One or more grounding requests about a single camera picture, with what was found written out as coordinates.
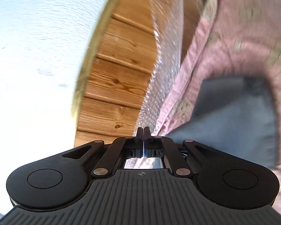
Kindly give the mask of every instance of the gray fabric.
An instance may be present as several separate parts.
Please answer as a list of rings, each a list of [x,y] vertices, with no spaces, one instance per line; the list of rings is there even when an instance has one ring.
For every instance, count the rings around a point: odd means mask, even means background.
[[[267,81],[238,76],[204,80],[190,121],[167,136],[274,168],[278,128]]]

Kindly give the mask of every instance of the pink fabric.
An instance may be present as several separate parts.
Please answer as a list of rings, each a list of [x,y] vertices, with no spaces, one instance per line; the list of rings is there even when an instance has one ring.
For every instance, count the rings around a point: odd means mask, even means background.
[[[281,0],[219,0],[214,18],[201,18],[155,132],[165,135],[190,120],[204,79],[264,75],[279,119],[280,165],[275,173],[281,185]],[[273,207],[281,213],[281,187]]]

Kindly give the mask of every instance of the textured wall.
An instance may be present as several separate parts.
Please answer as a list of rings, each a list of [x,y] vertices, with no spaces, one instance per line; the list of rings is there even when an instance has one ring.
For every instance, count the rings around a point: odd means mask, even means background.
[[[0,0],[0,212],[17,167],[73,147],[76,78],[108,0]]]

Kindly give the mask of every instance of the bubble wrap insulation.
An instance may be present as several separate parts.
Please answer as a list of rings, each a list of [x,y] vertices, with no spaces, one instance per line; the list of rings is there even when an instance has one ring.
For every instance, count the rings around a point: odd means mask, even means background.
[[[161,106],[180,68],[184,7],[183,0],[150,0],[150,6],[157,58],[136,127],[149,126],[155,134]]]

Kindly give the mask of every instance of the wooden beam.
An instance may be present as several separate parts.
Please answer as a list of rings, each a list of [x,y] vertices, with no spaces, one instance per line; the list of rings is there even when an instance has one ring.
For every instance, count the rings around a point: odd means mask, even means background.
[[[97,53],[98,58],[149,74],[152,73],[156,55],[153,35],[116,19],[110,20]]]
[[[85,96],[140,109],[150,75],[96,59],[87,82]]]
[[[110,136],[131,136],[139,110],[84,97],[77,129]]]
[[[154,34],[149,0],[120,0],[113,17]]]
[[[77,131],[76,137],[75,137],[75,144],[74,147],[83,145],[85,143],[94,141],[94,140],[102,140],[104,141],[104,144],[110,144],[112,143],[116,138],[116,136],[107,136],[102,134],[96,134],[96,133],[88,133],[83,131]]]

